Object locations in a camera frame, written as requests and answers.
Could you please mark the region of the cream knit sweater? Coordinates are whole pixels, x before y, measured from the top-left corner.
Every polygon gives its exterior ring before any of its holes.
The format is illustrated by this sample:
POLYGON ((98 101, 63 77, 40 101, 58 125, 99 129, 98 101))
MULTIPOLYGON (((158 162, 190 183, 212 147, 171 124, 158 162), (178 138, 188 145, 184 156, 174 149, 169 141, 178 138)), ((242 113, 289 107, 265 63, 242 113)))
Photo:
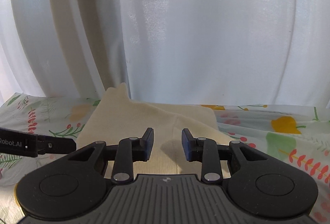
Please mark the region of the cream knit sweater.
POLYGON ((117 144, 128 137, 142 137, 154 130, 154 144, 149 161, 135 162, 134 174, 197 174, 201 163, 187 162, 181 132, 189 129, 194 137, 206 137, 228 145, 231 137, 220 132, 214 112, 197 105, 138 102, 128 96, 126 84, 109 88, 77 139, 82 148, 95 141, 117 144))

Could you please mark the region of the white sheer curtain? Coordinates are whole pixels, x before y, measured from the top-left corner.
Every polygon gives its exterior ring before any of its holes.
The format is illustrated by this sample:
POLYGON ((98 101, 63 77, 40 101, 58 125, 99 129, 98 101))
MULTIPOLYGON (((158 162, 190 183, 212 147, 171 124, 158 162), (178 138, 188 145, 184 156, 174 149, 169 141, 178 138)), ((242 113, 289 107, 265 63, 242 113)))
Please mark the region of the white sheer curtain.
POLYGON ((16 92, 172 104, 329 106, 329 0, 1 0, 16 92))

